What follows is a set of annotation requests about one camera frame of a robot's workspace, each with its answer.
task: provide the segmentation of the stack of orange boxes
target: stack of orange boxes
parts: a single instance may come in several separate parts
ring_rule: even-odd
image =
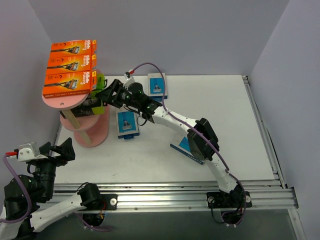
[[[42,95],[56,98],[89,94],[97,87],[97,41],[53,43]]]

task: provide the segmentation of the purple cable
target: purple cable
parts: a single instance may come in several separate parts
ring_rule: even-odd
[[[177,120],[178,122],[186,125],[188,128],[190,128],[192,131],[194,131],[198,136],[200,136],[211,148],[212,150],[215,152],[215,154],[220,158],[221,162],[223,163],[223,165],[225,166],[225,172],[227,174],[229,174],[231,177],[234,178],[234,180],[239,184],[239,186],[241,187],[242,191],[245,192],[245,189],[244,189],[244,186],[241,184],[241,182],[234,176],[232,175],[231,173],[229,173],[230,171],[230,168],[228,167],[226,161],[224,160],[224,158],[222,157],[222,155],[218,152],[218,150],[215,148],[215,146],[201,133],[199,132],[197,129],[195,129],[193,126],[191,126],[190,124],[188,124],[187,122],[179,119],[178,117],[174,116],[171,112],[169,112],[166,108],[166,105],[165,105],[165,95],[166,95],[166,82],[165,82],[165,77],[163,75],[163,73],[161,72],[160,68],[158,68],[155,64],[153,64],[152,62],[144,62],[144,63],[141,63],[140,65],[136,66],[132,71],[135,72],[138,68],[140,68],[141,66],[143,65],[152,65],[154,66],[158,72],[160,73],[162,79],[163,79],[163,95],[162,95],[162,100],[161,100],[161,103],[162,103],[162,106],[164,108],[164,110],[175,120]],[[233,211],[226,211],[224,212],[221,216],[223,217],[225,214],[227,213],[230,213],[230,212],[233,212]],[[244,216],[245,216],[245,213],[246,213],[246,204],[244,204],[244,207],[243,207],[243,213],[242,213],[242,216],[240,218],[240,220],[235,223],[235,225],[238,225],[242,222]]]
[[[15,224],[17,222],[20,222],[22,220],[24,220],[26,217],[28,217],[31,213],[31,207],[32,207],[32,203],[31,203],[31,198],[29,196],[29,193],[26,189],[26,187],[24,186],[24,184],[22,183],[22,181],[20,180],[20,178],[18,177],[17,173],[15,172],[15,170],[12,168],[12,166],[9,164],[7,158],[9,156],[8,155],[4,155],[3,156],[3,162],[5,164],[5,166],[8,168],[8,170],[10,171],[10,173],[13,175],[14,179],[16,180],[16,182],[18,183],[18,185],[20,186],[25,198],[26,198],[26,202],[28,203],[28,209],[26,210],[26,213],[15,220],[6,220],[6,219],[0,219],[0,223],[5,223],[5,224]]]
[[[80,214],[74,213],[74,215],[76,215],[77,218],[79,218],[84,223],[84,225],[86,225],[89,229],[92,229],[94,231],[101,232],[101,233],[107,233],[112,231],[111,226],[90,226],[85,220],[83,220]]]

